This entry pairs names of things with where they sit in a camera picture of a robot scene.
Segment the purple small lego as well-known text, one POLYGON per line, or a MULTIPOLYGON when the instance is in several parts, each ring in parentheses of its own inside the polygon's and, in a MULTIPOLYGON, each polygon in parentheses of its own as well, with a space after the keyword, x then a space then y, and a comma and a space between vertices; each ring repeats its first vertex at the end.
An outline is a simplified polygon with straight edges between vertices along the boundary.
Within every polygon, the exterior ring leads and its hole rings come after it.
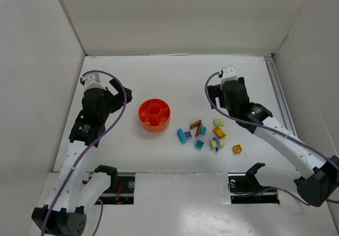
POLYGON ((189 139, 189 138, 191 138, 191 137, 192 137, 192 135, 191 135, 191 132, 190 132, 190 131, 184 132, 184 134, 185 134, 185 137, 186 137, 187 139, 189 139))

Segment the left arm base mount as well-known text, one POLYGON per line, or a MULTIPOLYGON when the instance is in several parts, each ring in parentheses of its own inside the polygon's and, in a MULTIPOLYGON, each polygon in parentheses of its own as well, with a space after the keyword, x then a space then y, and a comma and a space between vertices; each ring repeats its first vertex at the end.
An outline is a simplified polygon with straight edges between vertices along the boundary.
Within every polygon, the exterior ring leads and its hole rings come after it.
POLYGON ((135 173, 119 173, 116 168, 106 165, 98 166, 85 180, 86 185, 94 173, 103 172, 111 177, 110 187, 104 191, 99 199, 104 205, 131 205, 134 202, 135 173))

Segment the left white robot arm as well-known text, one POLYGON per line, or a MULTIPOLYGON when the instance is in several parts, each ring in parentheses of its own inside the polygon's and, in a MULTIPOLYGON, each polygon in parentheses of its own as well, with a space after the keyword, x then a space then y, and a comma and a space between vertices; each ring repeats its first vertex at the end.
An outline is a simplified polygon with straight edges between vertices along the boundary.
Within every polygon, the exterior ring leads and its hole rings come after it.
POLYGON ((109 115, 124 112, 132 100, 132 92, 112 79, 110 84, 117 91, 112 94, 92 75, 83 78, 82 84, 82 109, 69 135, 58 182, 44 205, 32 212, 32 220, 43 235, 82 235, 88 211, 118 182, 117 169, 105 165, 98 166, 88 182, 84 177, 100 139, 109 131, 105 126, 109 115))

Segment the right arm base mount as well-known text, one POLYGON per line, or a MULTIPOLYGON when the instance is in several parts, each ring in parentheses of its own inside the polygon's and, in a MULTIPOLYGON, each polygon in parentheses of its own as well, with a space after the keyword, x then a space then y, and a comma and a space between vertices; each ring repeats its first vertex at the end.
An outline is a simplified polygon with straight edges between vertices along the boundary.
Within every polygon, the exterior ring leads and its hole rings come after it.
POLYGON ((277 190, 268 186, 261 186, 255 178, 258 170, 265 166, 256 163, 246 172, 232 172, 228 174, 228 190, 231 204, 279 204, 277 190))

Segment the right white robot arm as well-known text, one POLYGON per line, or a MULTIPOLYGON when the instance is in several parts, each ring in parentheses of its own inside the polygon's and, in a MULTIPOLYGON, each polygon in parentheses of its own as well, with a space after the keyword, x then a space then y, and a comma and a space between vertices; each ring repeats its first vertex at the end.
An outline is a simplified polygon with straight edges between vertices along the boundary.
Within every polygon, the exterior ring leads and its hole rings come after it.
POLYGON ((300 201, 320 207, 338 188, 338 156, 327 157, 284 128, 265 106, 251 102, 244 78, 204 85, 213 109, 234 120, 283 155, 300 173, 293 182, 300 201))

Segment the light green lego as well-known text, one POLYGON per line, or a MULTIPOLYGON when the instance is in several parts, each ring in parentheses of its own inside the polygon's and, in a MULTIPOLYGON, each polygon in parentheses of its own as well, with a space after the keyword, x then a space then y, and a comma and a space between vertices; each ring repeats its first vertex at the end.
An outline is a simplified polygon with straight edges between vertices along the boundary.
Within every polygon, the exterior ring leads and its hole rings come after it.
POLYGON ((213 121, 213 124, 214 124, 215 127, 224 127, 225 126, 225 122, 221 118, 215 119, 213 121))
MULTIPOLYGON (((223 148, 223 147, 225 146, 225 140, 224 140, 223 138, 220 139, 220 143, 221 143, 221 148, 223 148)), ((212 140, 212 141, 210 142, 210 144, 211 144, 211 147, 215 149, 215 147, 216 147, 216 142, 215 142, 214 140, 212 140)))

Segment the purple curved lego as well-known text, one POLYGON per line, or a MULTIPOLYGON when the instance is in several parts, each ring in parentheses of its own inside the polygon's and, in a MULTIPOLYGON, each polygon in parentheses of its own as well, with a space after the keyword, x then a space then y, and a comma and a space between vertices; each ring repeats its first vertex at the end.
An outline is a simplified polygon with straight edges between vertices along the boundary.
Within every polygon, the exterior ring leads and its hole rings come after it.
POLYGON ((213 140, 216 142, 216 151, 218 152, 221 149, 221 143, 220 143, 220 139, 217 137, 214 137, 213 140))

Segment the cyan long lego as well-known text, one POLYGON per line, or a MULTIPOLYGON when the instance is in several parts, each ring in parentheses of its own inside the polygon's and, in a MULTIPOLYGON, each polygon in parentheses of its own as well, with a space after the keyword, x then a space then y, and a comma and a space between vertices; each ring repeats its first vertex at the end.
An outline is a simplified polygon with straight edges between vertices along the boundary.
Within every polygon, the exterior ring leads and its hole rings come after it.
POLYGON ((179 128, 177 130, 177 135, 178 135, 181 143, 186 143, 186 141, 187 141, 186 135, 185 135, 184 131, 181 128, 179 128))

